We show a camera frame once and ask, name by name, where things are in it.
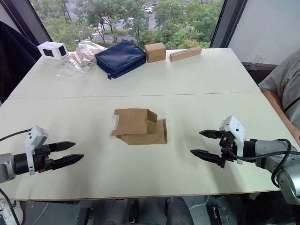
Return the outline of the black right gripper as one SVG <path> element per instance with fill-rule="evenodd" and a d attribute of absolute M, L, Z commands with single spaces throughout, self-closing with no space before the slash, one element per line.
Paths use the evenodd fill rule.
<path fill-rule="evenodd" d="M 205 150 L 190 150 L 190 152 L 207 162 L 217 164 L 221 168 L 225 167 L 226 161 L 234 161 L 236 157 L 233 156 L 237 154 L 237 145 L 235 143 L 235 137 L 231 132 L 218 131 L 218 130 L 203 130 L 199 132 L 200 135 L 203 135 L 211 139 L 220 139 L 219 145 L 221 147 L 221 157 L 216 154 L 209 153 Z"/>

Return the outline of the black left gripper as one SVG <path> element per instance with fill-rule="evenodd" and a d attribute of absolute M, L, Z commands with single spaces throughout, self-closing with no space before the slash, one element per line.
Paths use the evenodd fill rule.
<path fill-rule="evenodd" d="M 33 161 L 35 172 L 45 172 L 48 170 L 57 170 L 72 164 L 75 164 L 84 157 L 84 154 L 71 154 L 60 159 L 50 159 L 51 151 L 63 151 L 75 146 L 75 142 L 62 141 L 41 146 L 40 149 L 34 149 Z"/>

